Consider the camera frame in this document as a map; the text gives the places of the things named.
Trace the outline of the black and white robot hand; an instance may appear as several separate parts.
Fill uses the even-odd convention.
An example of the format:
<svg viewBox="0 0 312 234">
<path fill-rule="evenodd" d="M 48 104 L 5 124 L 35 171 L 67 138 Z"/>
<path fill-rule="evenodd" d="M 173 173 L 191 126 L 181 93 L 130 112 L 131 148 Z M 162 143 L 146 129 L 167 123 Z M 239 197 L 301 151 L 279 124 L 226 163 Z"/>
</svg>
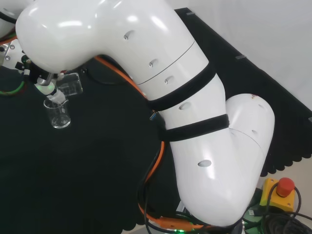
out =
<svg viewBox="0 0 312 234">
<path fill-rule="evenodd" d="M 15 64 L 15 69 L 23 71 L 24 80 L 34 84 L 39 92 L 45 95 L 51 102 L 58 105 L 66 101 L 62 91 L 56 86 L 58 78 L 64 78 L 64 73 L 49 73 L 36 66 L 26 55 Z"/>
</svg>

